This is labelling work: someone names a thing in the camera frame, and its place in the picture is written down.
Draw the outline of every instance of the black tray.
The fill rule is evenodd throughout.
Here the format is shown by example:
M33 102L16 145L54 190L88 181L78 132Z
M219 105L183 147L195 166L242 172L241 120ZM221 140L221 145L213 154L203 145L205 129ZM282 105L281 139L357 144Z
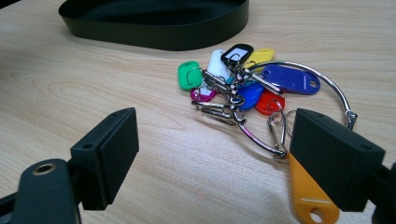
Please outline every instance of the black tray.
M248 23L248 0L67 0L59 8L78 37L151 49L201 49Z

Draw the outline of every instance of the black key tag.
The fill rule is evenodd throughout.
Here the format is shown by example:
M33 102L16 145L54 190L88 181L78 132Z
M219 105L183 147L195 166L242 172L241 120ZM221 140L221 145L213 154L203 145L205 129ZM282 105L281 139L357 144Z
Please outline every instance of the black key tag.
M221 55L221 61L229 68L234 68L237 64L243 64L253 53L254 48L247 44L237 44Z

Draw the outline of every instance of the wood grain surface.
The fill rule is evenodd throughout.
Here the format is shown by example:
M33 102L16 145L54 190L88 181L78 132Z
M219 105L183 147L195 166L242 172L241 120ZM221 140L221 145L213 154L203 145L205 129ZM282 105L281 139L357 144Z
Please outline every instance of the wood grain surface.
M359 115L354 131L387 151L385 166L396 162L394 0L251 0L240 34L181 52L74 37L58 14L62 2L25 0L0 10L0 197L17 190L24 169L69 160L69 148L104 117L135 107L140 152L114 204L81 209L83 223L298 223L288 163L237 127L204 117L178 86L181 63L206 67L214 49L237 43L325 74ZM313 96L288 94L286 104L343 121L324 84ZM246 117L272 144L266 119L254 110ZM374 209L342 212L338 223L371 223Z

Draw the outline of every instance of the table surface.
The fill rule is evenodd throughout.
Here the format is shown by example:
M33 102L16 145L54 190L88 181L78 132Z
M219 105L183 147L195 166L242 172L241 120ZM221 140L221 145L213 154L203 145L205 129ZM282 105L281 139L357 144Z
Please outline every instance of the table surface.
M251 0L246 28L216 46L164 51L81 39L58 14L62 0L25 0L0 10L0 197L30 165L70 159L69 148L108 114L135 107L140 151L106 211L83 223L298 223L290 170L235 126L204 117L177 83L177 67L206 67L214 49L274 49L276 60L311 66L334 81L359 115L354 132L396 161L396 1ZM342 122L326 85L287 94ZM269 144L266 118L247 126ZM375 207L338 223L370 223Z

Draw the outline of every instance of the yellow key tag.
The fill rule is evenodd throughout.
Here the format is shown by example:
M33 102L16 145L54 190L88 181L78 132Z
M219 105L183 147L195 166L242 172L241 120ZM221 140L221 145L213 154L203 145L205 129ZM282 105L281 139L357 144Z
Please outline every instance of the yellow key tag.
M254 50L253 53L247 58L247 63L245 67L250 67L254 63L264 63L269 62L274 58L273 49L258 49Z
M303 223L335 223L340 209L289 153L294 211Z

